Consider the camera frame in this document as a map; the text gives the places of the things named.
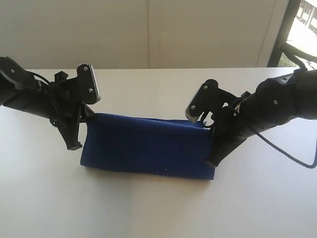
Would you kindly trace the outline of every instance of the tabletop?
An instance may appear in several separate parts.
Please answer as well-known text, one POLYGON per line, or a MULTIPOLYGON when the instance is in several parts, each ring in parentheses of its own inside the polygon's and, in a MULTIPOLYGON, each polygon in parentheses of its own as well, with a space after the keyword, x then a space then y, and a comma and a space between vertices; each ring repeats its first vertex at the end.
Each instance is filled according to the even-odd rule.
MULTIPOLYGON (((49 80, 59 70, 33 70, 49 80)), ((75 70, 64 70, 70 77, 75 70)), ((240 95, 291 68, 96 70, 95 112, 184 119, 200 85, 216 79, 240 95)), ((263 134, 307 163, 317 121, 263 134)), ((84 143, 86 127, 80 126, 84 143)), ((114 173, 80 166, 49 120, 0 108, 0 237, 316 237, 317 170, 256 136, 225 158, 213 181, 114 173)))

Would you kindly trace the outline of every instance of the blue towel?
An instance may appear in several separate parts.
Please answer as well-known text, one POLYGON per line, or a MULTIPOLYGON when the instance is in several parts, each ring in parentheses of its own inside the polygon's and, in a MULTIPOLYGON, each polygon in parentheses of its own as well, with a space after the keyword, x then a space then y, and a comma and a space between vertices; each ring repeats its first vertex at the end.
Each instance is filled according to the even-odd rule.
POLYGON ((117 172, 213 179, 204 160, 209 131, 186 120, 96 114, 87 122, 81 165, 117 172))

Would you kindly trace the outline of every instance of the white table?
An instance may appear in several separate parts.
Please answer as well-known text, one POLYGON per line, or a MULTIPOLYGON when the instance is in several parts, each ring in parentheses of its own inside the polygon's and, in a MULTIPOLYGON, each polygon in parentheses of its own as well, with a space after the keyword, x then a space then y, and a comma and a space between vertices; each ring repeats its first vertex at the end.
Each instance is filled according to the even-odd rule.
MULTIPOLYGON (((74 70, 65 70, 75 76, 74 70)), ((102 100, 92 108, 183 119, 208 78, 236 95, 289 68, 96 70, 102 100)), ((53 79, 57 70, 37 70, 53 79)), ((311 162, 317 121, 296 119, 264 134, 311 162)), ((80 128, 84 142, 85 125, 80 128)), ((315 238, 317 170, 252 137, 213 181, 113 173, 80 166, 40 117, 0 108, 1 238, 315 238)))

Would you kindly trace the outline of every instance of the folded fabric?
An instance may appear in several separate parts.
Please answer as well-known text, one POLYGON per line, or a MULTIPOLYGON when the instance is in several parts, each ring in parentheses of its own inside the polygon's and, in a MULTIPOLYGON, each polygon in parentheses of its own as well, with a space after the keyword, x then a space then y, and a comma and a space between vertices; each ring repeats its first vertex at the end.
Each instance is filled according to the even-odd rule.
POLYGON ((81 165, 117 172, 213 179, 209 131, 186 120, 96 114, 87 122, 81 165))

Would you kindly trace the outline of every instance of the blue cloth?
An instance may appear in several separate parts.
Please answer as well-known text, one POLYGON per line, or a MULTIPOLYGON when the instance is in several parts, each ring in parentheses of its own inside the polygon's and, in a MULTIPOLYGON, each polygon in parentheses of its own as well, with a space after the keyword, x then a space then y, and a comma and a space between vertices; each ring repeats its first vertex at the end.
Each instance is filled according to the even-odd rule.
POLYGON ((81 165, 117 172, 213 179, 209 131, 186 120, 97 114, 87 123, 81 165))

